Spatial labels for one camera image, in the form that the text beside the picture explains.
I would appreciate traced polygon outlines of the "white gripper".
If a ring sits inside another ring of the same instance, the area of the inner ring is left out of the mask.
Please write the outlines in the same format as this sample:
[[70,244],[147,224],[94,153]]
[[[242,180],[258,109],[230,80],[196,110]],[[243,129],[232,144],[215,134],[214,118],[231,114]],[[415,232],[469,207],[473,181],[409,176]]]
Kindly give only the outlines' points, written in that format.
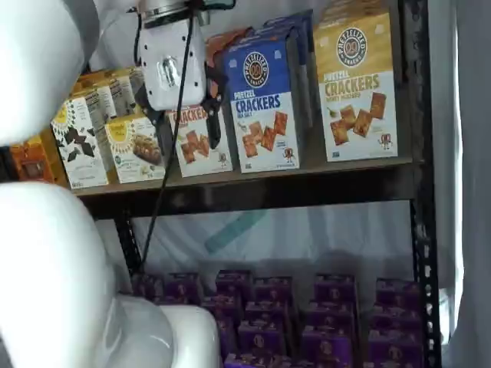
[[135,101],[155,127],[162,155],[171,154],[173,142],[165,110],[177,108],[181,85],[184,86],[184,107],[200,104],[203,100],[209,147],[214,150],[221,140],[219,111],[227,76],[205,64],[205,41],[198,19],[143,29],[140,54],[145,86],[137,91]]

